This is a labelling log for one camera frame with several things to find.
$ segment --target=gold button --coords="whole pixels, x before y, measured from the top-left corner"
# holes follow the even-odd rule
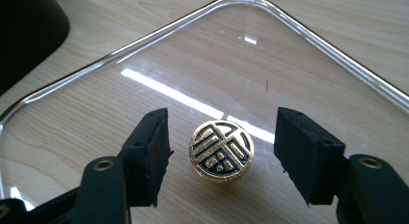
[[[230,121],[209,121],[195,130],[189,155],[202,177],[214,182],[233,182],[252,164],[254,146],[241,126]]]

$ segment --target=button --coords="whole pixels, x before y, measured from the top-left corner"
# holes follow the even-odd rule
[[[209,121],[199,126],[190,141],[190,160],[200,176],[213,182],[234,182],[253,161],[250,135],[230,121]]]

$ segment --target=wood grain surface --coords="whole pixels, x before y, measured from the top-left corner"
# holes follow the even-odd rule
[[[213,0],[57,0],[68,15],[63,45],[0,97],[16,100]],[[346,54],[409,93],[409,0],[270,0]],[[250,45],[245,38],[257,40]],[[277,107],[300,110],[409,183],[409,117],[289,32],[271,15],[225,8],[119,64],[21,109],[0,138],[5,196],[34,206],[76,187],[91,160],[118,153],[149,111],[170,110],[170,159],[158,208],[134,223],[337,223],[333,206],[307,206],[272,143],[255,137],[255,161],[238,182],[214,184],[190,164],[194,129],[214,119],[154,89],[183,94],[274,133]],[[143,74],[141,81],[123,77]]]

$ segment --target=black object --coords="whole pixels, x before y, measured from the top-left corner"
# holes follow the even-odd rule
[[[280,107],[274,154],[304,200],[331,205],[340,223],[408,223],[409,189],[382,159],[343,156],[345,145],[303,113]]]
[[[57,49],[68,30],[56,0],[0,0],[0,96]]]
[[[87,165],[78,188],[30,211],[17,199],[1,200],[0,224],[130,223],[129,207],[156,206],[172,153],[168,111],[152,111],[136,126],[118,156]]]

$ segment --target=transparent acrylic tray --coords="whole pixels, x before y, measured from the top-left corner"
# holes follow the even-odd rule
[[[18,191],[35,207],[75,188],[91,160],[118,154],[142,117],[162,107],[169,110],[175,153],[158,207],[133,208],[136,223],[336,222],[337,200],[307,206],[273,153],[280,106],[332,132],[346,144],[345,156],[383,158],[409,182],[404,104],[402,110],[363,83],[364,76],[345,70],[313,36],[288,28],[297,22],[272,6],[215,2],[90,64],[75,80],[52,86],[52,94],[42,90],[22,100],[14,109],[36,102],[2,131],[2,196]],[[191,165],[194,130],[216,119],[237,122],[253,138],[254,162],[237,182],[209,182]]]

